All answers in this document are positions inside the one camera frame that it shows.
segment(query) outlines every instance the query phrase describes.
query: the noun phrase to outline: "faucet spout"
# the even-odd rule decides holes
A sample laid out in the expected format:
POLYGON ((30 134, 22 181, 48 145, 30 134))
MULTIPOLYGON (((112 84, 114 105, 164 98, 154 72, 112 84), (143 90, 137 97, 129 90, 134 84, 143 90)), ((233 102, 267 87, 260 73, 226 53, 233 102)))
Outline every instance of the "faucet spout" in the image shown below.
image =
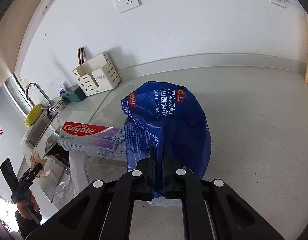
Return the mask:
POLYGON ((36 83, 30 83, 27 85, 27 88, 25 89, 25 95, 27 97, 27 100, 29 100, 29 95, 28 95, 28 91, 29 91, 29 88, 30 87, 36 87, 40 92, 41 94, 45 97, 45 99, 49 102, 49 105, 52 107, 54 105, 54 101, 49 99, 49 97, 46 95, 46 93, 42 90, 42 88, 36 84, 36 83))

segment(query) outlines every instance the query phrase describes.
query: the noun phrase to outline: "sink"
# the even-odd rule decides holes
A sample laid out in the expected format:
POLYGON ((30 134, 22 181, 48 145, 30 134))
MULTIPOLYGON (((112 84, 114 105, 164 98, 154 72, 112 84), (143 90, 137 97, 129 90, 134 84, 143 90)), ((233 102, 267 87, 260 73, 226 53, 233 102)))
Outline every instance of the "sink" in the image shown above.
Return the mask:
POLYGON ((33 150, 38 145, 44 132, 50 126, 55 116, 56 113, 50 113, 49 111, 45 110, 35 121, 33 128, 30 131, 29 135, 27 136, 26 140, 26 143, 31 150, 33 150))

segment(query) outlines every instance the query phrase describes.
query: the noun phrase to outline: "blue tissue package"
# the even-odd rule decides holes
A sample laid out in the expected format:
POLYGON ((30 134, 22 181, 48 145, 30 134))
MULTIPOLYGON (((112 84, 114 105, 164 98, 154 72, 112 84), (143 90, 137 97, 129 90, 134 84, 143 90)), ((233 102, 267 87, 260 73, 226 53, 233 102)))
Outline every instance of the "blue tissue package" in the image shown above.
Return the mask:
POLYGON ((121 101, 129 171, 156 148, 154 198, 163 195, 162 151, 202 178, 211 155, 205 114, 195 96, 183 86, 146 82, 121 101))

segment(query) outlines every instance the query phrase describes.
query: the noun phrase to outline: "toothpaste box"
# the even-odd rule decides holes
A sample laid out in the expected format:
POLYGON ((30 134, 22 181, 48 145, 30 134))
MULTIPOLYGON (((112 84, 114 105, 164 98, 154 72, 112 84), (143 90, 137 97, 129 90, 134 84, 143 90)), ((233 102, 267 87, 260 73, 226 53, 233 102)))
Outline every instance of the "toothpaste box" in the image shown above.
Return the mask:
POLYGON ((122 128, 65 122, 58 142, 66 151, 126 162, 122 128))

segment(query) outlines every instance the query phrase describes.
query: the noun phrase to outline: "chopsticks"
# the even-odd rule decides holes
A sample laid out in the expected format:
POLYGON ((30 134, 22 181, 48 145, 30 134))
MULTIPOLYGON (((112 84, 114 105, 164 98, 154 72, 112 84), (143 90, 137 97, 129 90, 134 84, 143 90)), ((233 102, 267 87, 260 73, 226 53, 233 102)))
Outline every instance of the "chopsticks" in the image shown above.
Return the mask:
POLYGON ((85 62, 85 60, 84 60, 84 49, 83 48, 79 48, 77 50, 77 56, 78 56, 78 65, 81 66, 85 62))

